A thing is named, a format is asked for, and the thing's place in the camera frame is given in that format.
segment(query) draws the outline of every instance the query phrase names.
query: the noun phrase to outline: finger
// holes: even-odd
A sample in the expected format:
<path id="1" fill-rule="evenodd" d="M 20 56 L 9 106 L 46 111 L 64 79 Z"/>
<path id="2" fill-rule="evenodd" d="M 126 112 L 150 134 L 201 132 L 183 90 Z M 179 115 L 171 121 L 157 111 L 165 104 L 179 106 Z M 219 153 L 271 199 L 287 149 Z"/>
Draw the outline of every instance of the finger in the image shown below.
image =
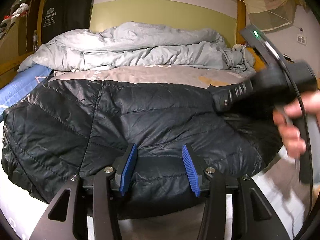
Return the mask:
<path id="1" fill-rule="evenodd" d="M 320 91 L 305 92 L 301 95 L 303 106 L 306 112 L 311 114 L 317 114 L 320 109 Z M 294 100 L 292 103 L 284 107 L 285 113 L 294 118 L 301 116 L 301 108 L 298 100 Z"/>
<path id="2" fill-rule="evenodd" d="M 286 139 L 283 140 L 283 143 L 290 157 L 296 157 L 297 154 L 303 154 L 307 148 L 303 139 Z"/>
<path id="3" fill-rule="evenodd" d="M 300 139 L 300 132 L 299 129 L 295 126 L 287 126 L 285 124 L 278 126 L 279 133 L 282 137 L 282 139 Z"/>
<path id="4" fill-rule="evenodd" d="M 275 123 L 275 125 L 285 124 L 285 118 L 279 111 L 274 110 L 273 122 Z"/>

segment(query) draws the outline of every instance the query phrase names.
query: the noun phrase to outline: wall switch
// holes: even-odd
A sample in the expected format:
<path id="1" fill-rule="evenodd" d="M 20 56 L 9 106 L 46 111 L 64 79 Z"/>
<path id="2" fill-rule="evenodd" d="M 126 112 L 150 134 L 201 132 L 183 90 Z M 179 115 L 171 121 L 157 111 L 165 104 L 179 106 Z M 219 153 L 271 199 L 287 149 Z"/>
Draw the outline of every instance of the wall switch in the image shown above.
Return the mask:
<path id="1" fill-rule="evenodd" d="M 306 37 L 303 34 L 297 35 L 297 42 L 305 46 L 307 45 Z"/>

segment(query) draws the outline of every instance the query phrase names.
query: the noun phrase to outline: metal bolt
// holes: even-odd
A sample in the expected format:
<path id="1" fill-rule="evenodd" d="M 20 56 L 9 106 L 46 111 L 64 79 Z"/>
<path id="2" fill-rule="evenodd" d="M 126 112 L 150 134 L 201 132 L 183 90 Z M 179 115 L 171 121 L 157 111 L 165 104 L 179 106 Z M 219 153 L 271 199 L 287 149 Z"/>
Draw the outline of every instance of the metal bolt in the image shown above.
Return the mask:
<path id="1" fill-rule="evenodd" d="M 75 180 L 77 180 L 79 178 L 79 175 L 77 175 L 77 174 L 73 174 L 72 175 L 72 178 L 70 179 L 71 181 L 75 181 Z"/>
<path id="2" fill-rule="evenodd" d="M 242 179 L 243 180 L 249 180 L 250 176 L 248 174 L 244 174 L 244 175 L 242 175 Z"/>
<path id="3" fill-rule="evenodd" d="M 114 169 L 113 169 L 113 167 L 111 167 L 111 166 L 108 166 L 108 167 L 105 167 L 105 168 L 104 168 L 104 172 L 105 172 L 105 173 L 111 173 L 111 172 L 113 172 L 113 170 L 114 170 Z"/>
<path id="4" fill-rule="evenodd" d="M 208 167 L 208 168 L 205 169 L 205 171 L 206 171 L 207 173 L 209 173 L 209 174 L 212 174 L 212 173 L 215 173 L 215 172 L 216 172 L 215 168 L 213 168 L 213 167 Z"/>

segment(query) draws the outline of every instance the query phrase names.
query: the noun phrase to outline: black puffer jacket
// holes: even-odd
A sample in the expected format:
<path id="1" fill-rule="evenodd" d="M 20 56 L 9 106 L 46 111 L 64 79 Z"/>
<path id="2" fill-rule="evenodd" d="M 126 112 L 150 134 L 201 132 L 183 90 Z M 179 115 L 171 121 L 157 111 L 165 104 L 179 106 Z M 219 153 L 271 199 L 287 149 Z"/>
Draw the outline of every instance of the black puffer jacket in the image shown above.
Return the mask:
<path id="1" fill-rule="evenodd" d="M 225 174 L 255 174 L 281 146 L 271 120 L 219 116 L 221 88 L 179 84 L 55 80 L 4 112 L 2 167 L 30 195 L 50 202 L 66 179 L 111 165 L 138 145 L 132 187 L 120 218 L 162 215 L 199 203 L 181 149 Z"/>

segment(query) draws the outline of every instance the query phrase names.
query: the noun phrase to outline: controller handle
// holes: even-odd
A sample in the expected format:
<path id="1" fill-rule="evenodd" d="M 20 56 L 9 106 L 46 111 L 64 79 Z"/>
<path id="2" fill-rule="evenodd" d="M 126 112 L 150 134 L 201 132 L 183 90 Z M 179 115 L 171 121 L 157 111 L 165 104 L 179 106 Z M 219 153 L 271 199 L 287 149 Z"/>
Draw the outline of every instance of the controller handle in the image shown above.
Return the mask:
<path id="1" fill-rule="evenodd" d="M 292 123 L 300 131 L 300 136 L 307 143 L 307 133 L 303 117 L 293 119 Z M 307 114 L 307 124 L 310 137 L 312 155 L 308 150 L 298 160 L 300 171 L 299 181 L 303 184 L 320 183 L 320 130 L 317 118 L 314 114 Z"/>

